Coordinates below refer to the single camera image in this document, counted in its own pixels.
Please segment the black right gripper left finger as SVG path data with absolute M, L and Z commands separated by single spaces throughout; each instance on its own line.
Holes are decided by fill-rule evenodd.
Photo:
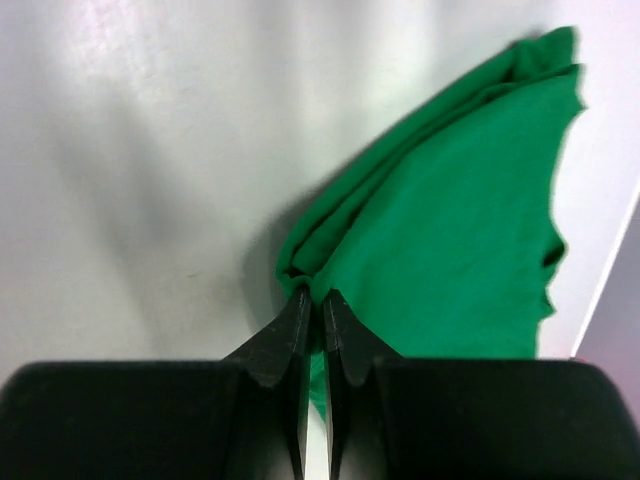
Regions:
M 1 389 L 5 479 L 301 479 L 311 300 L 230 355 L 37 362 Z

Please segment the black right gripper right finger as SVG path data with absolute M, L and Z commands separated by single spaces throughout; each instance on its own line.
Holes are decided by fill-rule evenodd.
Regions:
M 638 430 L 599 368 L 407 358 L 339 291 L 322 311 L 331 478 L 638 477 Z

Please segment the green t shirt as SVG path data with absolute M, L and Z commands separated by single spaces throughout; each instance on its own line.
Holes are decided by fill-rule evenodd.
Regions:
M 281 288 L 340 291 L 405 356 L 534 358 L 565 253 L 551 193 L 583 108 L 575 44 L 519 40 L 379 137 L 291 230 Z

